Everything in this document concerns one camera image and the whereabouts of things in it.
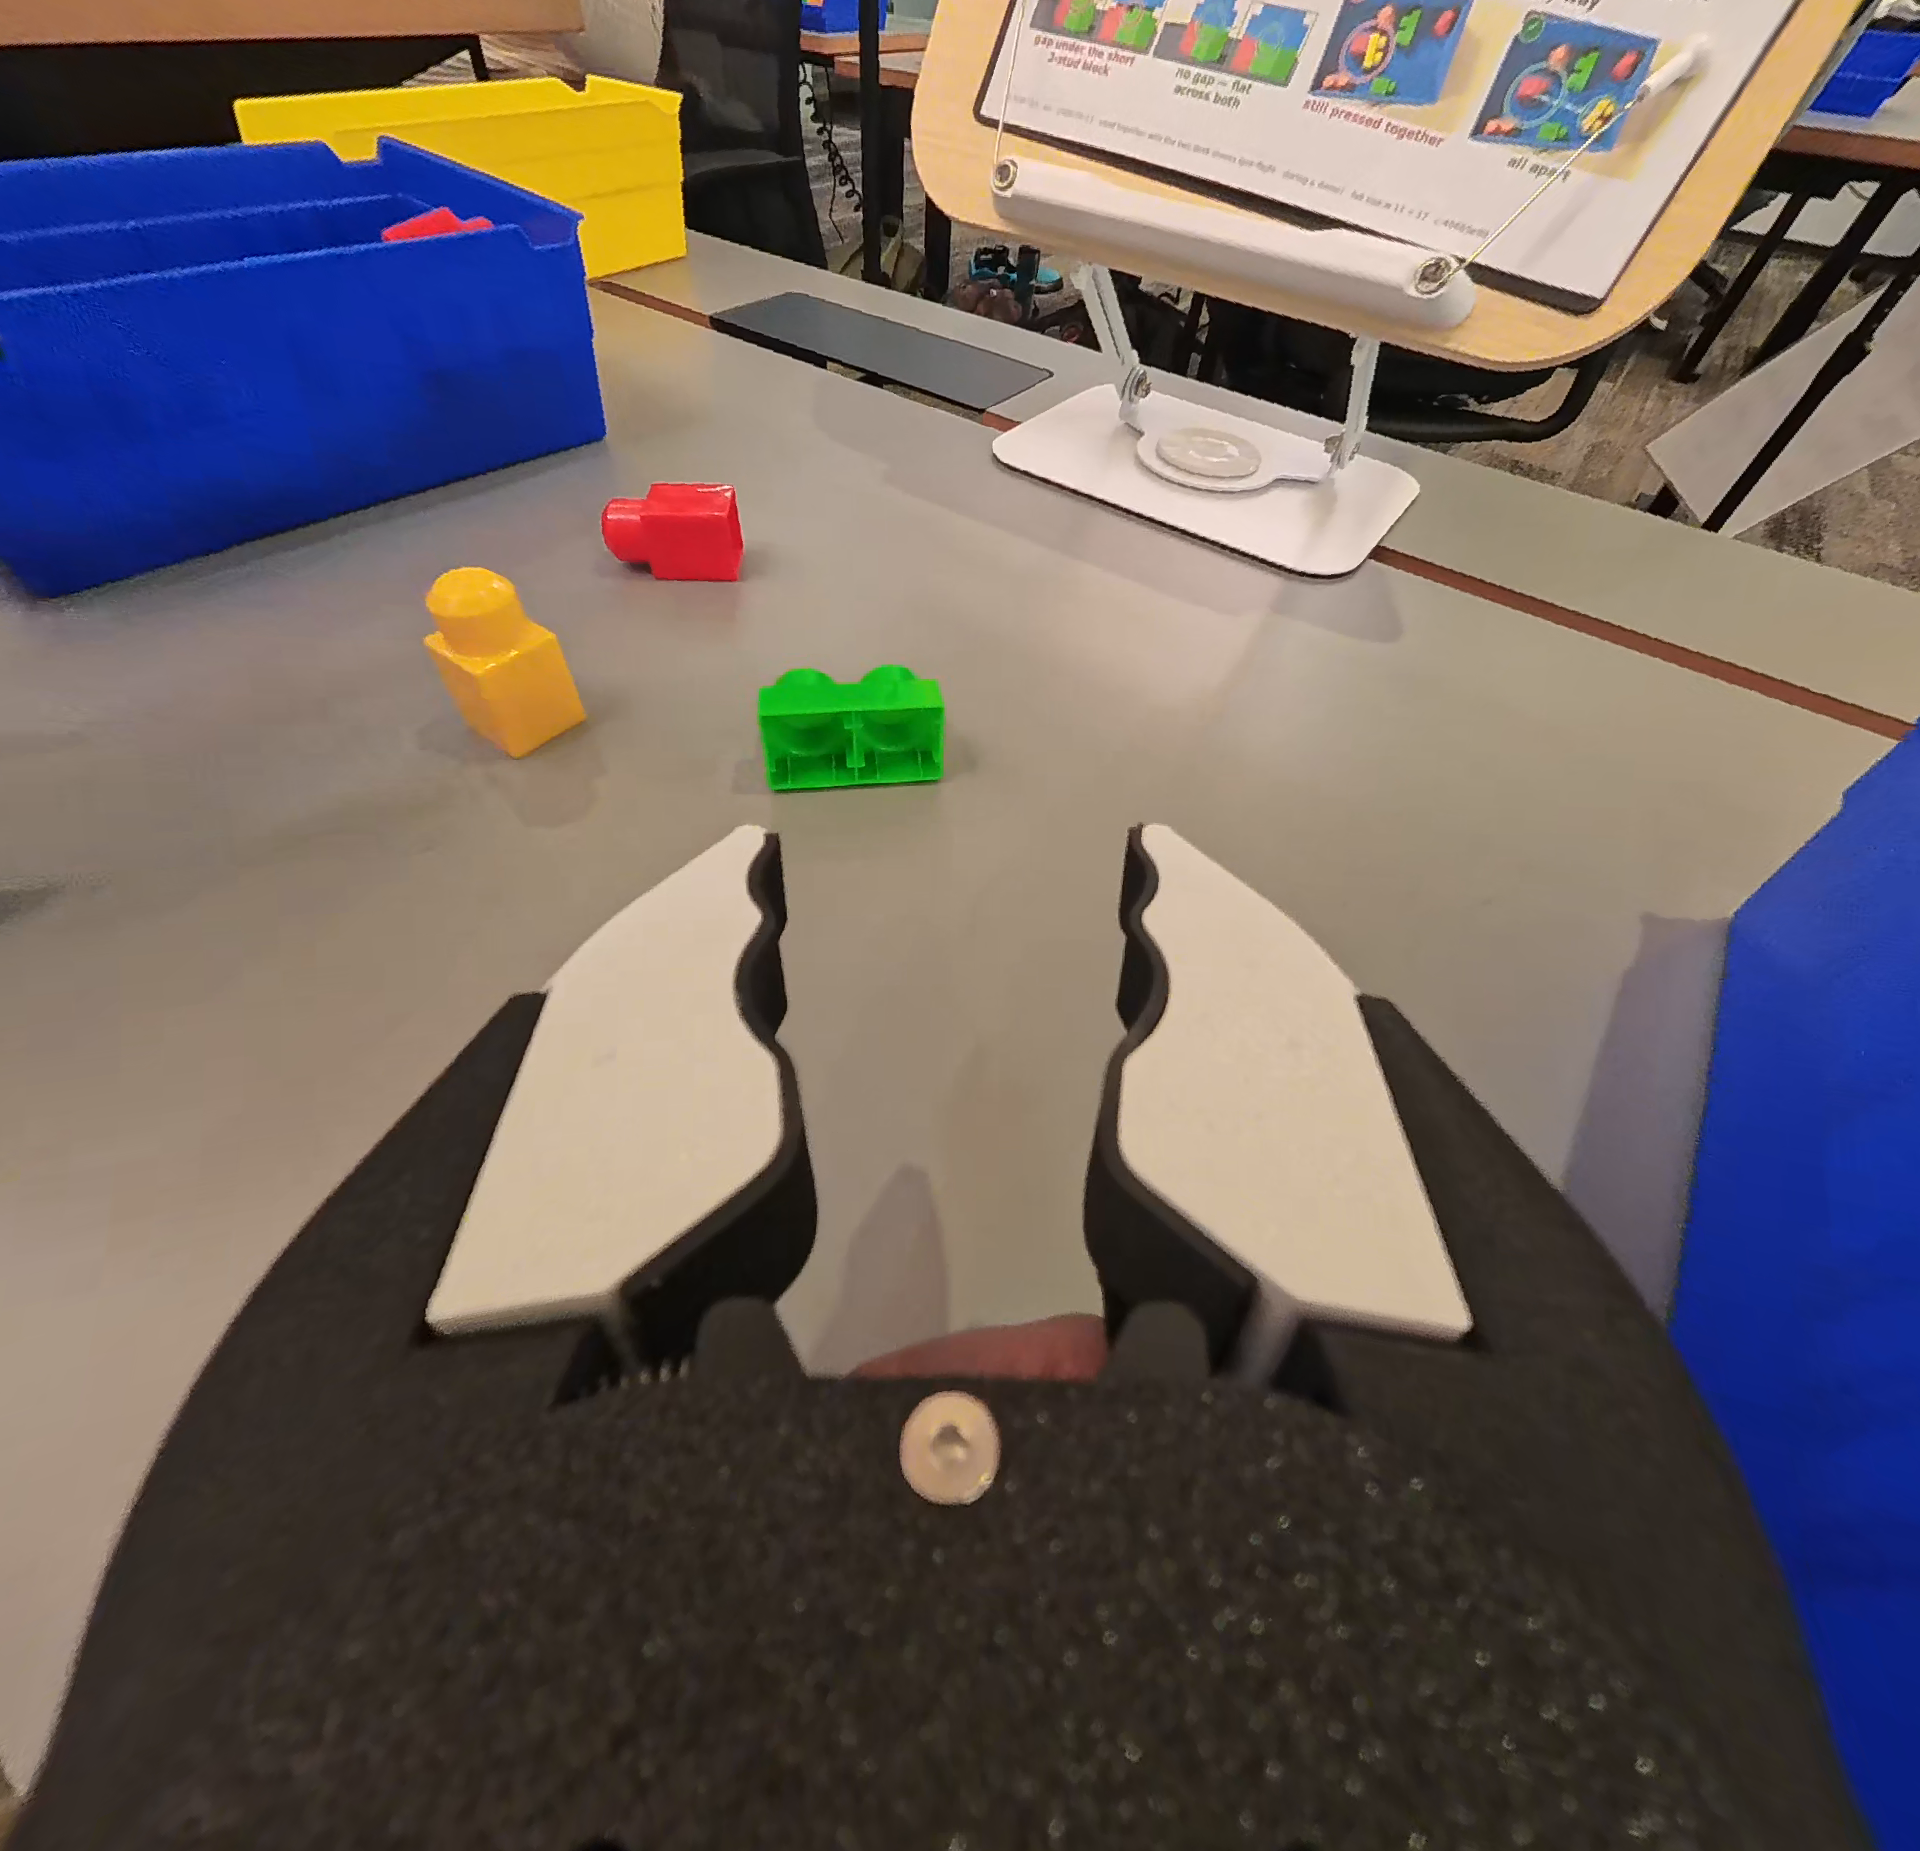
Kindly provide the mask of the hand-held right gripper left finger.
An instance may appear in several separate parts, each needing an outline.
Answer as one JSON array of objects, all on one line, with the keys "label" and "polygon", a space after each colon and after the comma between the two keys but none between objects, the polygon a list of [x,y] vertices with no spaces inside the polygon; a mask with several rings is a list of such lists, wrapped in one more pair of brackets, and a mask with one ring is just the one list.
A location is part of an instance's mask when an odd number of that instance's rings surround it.
[{"label": "hand-held right gripper left finger", "polygon": [[780,837],[740,826],[548,981],[454,1229],[439,1337],[588,1320],[641,1363],[776,1303],[817,1236],[786,1010]]}]

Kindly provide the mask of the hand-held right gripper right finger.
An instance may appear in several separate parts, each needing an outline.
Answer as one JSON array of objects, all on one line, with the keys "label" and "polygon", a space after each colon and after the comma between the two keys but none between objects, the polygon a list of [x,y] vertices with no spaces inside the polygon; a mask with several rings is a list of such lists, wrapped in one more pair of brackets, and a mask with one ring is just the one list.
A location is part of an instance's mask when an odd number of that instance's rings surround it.
[{"label": "hand-held right gripper right finger", "polygon": [[1084,1237],[1111,1348],[1177,1310],[1206,1372],[1267,1388],[1310,1325],[1453,1348],[1467,1292],[1360,991],[1171,826],[1126,840],[1121,1038]]}]

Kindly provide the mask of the green two-stud block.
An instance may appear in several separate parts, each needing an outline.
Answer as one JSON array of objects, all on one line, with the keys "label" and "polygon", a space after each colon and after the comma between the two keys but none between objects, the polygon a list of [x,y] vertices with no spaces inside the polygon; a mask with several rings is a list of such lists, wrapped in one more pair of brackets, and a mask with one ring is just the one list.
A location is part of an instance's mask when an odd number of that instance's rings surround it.
[{"label": "green two-stud block", "polygon": [[756,707],[772,790],[940,782],[946,776],[946,694],[905,664],[856,680],[792,668],[764,685]]}]

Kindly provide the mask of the yellow single-stud block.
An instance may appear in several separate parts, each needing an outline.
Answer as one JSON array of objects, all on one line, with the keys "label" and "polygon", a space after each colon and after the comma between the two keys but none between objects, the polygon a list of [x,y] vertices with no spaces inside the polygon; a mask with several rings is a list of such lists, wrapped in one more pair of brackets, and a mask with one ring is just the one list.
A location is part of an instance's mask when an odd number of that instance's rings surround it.
[{"label": "yellow single-stud block", "polygon": [[427,655],[466,725],[523,758],[587,721],[557,635],[490,568],[451,568],[425,593]]}]

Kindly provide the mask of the blue plastic bin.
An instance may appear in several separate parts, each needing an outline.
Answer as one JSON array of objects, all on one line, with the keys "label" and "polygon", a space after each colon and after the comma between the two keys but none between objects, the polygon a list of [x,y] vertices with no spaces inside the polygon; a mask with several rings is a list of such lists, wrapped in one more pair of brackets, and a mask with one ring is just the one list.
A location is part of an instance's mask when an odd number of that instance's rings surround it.
[{"label": "blue plastic bin", "polygon": [[[451,206],[491,231],[388,243]],[[576,210],[382,140],[2,166],[2,561],[66,595],[605,433]]]},{"label": "blue plastic bin", "polygon": [[1728,932],[1670,1334],[1878,1847],[1918,1844],[1918,734]]}]

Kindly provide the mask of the red single-stud block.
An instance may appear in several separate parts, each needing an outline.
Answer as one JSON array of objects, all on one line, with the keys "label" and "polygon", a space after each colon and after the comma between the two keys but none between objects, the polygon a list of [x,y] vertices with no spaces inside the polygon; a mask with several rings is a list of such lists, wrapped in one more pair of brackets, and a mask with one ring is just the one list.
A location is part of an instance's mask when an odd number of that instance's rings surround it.
[{"label": "red single-stud block", "polygon": [[746,559],[731,484],[656,482],[644,494],[613,497],[600,531],[618,562],[658,582],[734,584]]}]

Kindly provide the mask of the grey leaning board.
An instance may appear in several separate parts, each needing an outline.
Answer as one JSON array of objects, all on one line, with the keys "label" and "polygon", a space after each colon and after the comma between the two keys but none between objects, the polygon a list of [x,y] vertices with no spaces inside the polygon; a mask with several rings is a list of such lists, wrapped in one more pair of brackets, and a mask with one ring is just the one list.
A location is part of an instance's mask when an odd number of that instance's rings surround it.
[{"label": "grey leaning board", "polygon": [[[1889,284],[1763,361],[1648,445],[1681,508],[1699,523],[1757,453],[1843,334],[1867,318]],[[1915,284],[1886,319],[1868,361],[1826,401],[1812,423],[1720,530],[1739,537],[1826,493],[1918,438]]]}]

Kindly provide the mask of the flat table hatch cover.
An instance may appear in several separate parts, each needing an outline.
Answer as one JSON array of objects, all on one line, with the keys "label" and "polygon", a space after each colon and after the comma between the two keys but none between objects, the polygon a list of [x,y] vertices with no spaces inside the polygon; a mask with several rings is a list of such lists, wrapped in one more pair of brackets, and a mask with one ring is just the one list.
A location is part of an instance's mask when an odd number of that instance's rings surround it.
[{"label": "flat table hatch cover", "polygon": [[1052,379],[1051,369],[811,293],[775,293],[724,308],[708,323],[756,348],[841,366],[966,412],[994,410]]}]

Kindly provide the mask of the black tripod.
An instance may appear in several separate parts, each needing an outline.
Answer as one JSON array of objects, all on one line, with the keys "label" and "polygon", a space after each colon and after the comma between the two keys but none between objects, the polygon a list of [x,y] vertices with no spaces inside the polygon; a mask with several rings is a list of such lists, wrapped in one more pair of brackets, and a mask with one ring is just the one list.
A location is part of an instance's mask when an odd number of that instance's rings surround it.
[{"label": "black tripod", "polygon": [[1701,520],[1707,531],[1720,531],[1735,517],[1742,503],[1763,479],[1784,458],[1787,448],[1812,423],[1826,399],[1857,373],[1870,357],[1875,342],[1886,319],[1906,302],[1915,284],[1915,265],[1904,269],[1868,302],[1867,318],[1848,330],[1841,342],[1826,357],[1811,382],[1787,406],[1777,427],[1767,434],[1757,453],[1740,467],[1740,474],[1722,493],[1712,512]]}]

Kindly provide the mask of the white sheet holder ledge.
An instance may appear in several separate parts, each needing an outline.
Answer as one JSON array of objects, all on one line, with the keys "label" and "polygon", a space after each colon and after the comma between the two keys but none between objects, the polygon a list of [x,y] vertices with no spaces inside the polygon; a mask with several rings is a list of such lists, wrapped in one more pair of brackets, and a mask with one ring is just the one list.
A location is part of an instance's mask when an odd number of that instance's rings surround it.
[{"label": "white sheet holder ledge", "polygon": [[990,194],[995,210],[1032,239],[1068,239],[1090,262],[1140,276],[1185,269],[1239,301],[1271,291],[1421,330],[1453,330],[1478,302],[1459,259],[1373,233],[1134,194],[1038,158],[998,158]]}]

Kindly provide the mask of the yellow plastic bin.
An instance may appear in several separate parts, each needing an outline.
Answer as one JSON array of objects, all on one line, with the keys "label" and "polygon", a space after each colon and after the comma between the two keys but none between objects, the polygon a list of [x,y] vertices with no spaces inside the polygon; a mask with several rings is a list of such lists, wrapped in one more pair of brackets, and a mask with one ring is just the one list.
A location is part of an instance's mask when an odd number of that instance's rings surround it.
[{"label": "yellow plastic bin", "polygon": [[324,142],[373,158],[397,137],[576,210],[588,278],[686,256],[681,99],[588,76],[239,96],[245,145]]}]

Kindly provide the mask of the printed instruction sheet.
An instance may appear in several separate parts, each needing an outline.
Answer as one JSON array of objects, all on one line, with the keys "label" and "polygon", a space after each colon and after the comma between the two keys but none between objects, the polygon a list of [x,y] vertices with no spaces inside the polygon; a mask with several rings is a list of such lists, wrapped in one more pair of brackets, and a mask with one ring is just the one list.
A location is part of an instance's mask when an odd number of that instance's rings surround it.
[{"label": "printed instruction sheet", "polygon": [[1013,134],[1608,297],[1802,0],[1013,0]]}]

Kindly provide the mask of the black mesh office chair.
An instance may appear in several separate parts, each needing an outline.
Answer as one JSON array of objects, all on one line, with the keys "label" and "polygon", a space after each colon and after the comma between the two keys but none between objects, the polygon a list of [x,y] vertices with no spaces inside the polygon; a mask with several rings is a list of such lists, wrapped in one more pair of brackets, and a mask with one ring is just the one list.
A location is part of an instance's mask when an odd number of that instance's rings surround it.
[{"label": "black mesh office chair", "polygon": [[822,267],[800,76],[801,0],[664,0],[687,229]]}]

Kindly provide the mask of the wood-edged desk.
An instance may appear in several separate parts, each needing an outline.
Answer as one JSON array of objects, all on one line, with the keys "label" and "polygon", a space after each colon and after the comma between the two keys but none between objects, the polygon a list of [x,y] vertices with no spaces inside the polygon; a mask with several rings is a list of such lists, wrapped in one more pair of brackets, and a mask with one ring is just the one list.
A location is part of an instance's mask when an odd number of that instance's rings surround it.
[{"label": "wood-edged desk", "polygon": [[227,145],[248,96],[397,86],[583,0],[2,0],[2,156]]}]

